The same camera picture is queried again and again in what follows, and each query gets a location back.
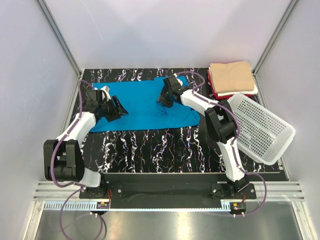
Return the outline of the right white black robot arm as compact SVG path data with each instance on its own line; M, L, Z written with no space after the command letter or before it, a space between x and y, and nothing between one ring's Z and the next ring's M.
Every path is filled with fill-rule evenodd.
M240 162L237 145L240 124L229 102L210 100L196 93L191 87L183 86L182 81L175 74L166 77L163 83L158 102L168 108L178 103L204 116L209 139L217 143L224 160L228 195L235 199L239 198L244 194L249 181Z

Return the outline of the blue t shirt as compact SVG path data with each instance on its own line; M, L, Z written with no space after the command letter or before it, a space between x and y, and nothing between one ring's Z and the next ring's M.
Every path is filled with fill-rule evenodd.
M101 118L91 133L107 131L143 131L197 126L200 115L190 107L174 103L165 107L157 102L164 86L164 77L153 80L94 83L97 89L109 87L109 94L117 96L128 115L108 122Z

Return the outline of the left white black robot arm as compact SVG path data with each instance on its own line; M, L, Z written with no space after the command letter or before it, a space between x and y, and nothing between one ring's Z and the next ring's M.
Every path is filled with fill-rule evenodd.
M117 96L110 96L108 87L90 89L67 129L43 144L45 179L59 188L89 187L95 197L103 198L108 193L108 186L102 182L100 173L85 167L81 145L100 120L112 122L127 114Z

